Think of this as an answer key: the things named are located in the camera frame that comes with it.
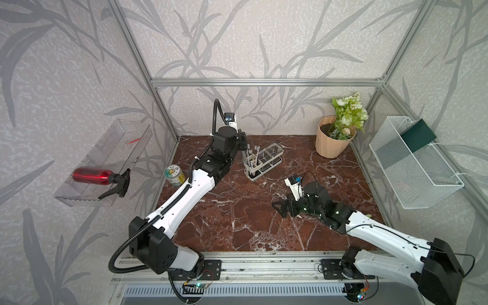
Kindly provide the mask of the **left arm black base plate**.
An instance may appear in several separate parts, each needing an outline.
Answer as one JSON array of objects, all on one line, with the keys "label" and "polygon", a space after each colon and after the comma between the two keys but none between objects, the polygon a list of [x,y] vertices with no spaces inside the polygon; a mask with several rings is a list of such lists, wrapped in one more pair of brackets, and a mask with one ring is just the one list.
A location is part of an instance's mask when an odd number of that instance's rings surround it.
[{"label": "left arm black base plate", "polygon": [[173,280],[190,281],[190,280],[219,280],[222,271],[222,261],[214,259],[204,259],[197,262],[197,265],[191,271],[183,269],[170,269],[168,273]]}]

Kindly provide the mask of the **pink toothbrush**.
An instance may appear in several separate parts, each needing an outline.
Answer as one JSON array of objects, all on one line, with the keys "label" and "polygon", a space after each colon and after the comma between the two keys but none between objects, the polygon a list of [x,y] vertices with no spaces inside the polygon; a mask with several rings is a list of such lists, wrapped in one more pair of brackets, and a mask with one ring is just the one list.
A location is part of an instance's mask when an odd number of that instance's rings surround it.
[{"label": "pink toothbrush", "polygon": [[254,147],[255,149],[255,157],[254,157],[254,167],[257,166],[257,162],[258,162],[258,156],[259,156],[259,151],[260,151],[260,146],[255,146]]}]

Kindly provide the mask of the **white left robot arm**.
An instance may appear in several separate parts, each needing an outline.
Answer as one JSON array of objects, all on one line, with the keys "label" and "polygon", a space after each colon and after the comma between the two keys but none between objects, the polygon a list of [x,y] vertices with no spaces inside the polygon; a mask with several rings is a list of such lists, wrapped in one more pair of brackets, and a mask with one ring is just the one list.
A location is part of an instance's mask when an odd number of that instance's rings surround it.
[{"label": "white left robot arm", "polygon": [[202,275],[204,256],[172,239],[188,213],[230,172],[237,153],[247,147],[247,136],[238,129],[235,114],[225,113],[219,99],[213,104],[209,145],[191,163],[186,181],[162,206],[144,219],[133,219],[128,240],[108,262],[110,272],[150,269],[158,275],[167,272],[188,279]]}]

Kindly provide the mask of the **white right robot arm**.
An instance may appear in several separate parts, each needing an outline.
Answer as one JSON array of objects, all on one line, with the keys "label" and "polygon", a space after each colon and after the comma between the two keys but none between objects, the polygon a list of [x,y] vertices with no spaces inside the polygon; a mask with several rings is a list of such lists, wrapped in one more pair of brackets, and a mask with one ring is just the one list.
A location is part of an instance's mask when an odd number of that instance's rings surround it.
[{"label": "white right robot arm", "polygon": [[386,278],[416,288],[433,304],[456,304],[464,278],[459,254],[441,240],[427,241],[407,235],[367,217],[344,203],[332,200],[318,182],[302,185],[299,178],[285,180],[291,194],[272,207],[283,217],[314,217],[340,235],[348,235],[384,250],[387,255],[351,246],[337,263],[322,261],[325,278],[335,275],[351,280]]}]

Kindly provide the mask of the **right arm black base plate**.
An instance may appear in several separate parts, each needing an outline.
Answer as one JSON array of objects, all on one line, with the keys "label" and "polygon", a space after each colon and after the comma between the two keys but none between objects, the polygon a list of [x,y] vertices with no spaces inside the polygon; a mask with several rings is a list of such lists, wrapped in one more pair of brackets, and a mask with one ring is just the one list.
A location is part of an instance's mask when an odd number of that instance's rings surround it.
[{"label": "right arm black base plate", "polygon": [[317,271],[323,274],[325,280],[374,280],[372,275],[364,275],[353,263],[343,262],[341,259],[322,259]]}]

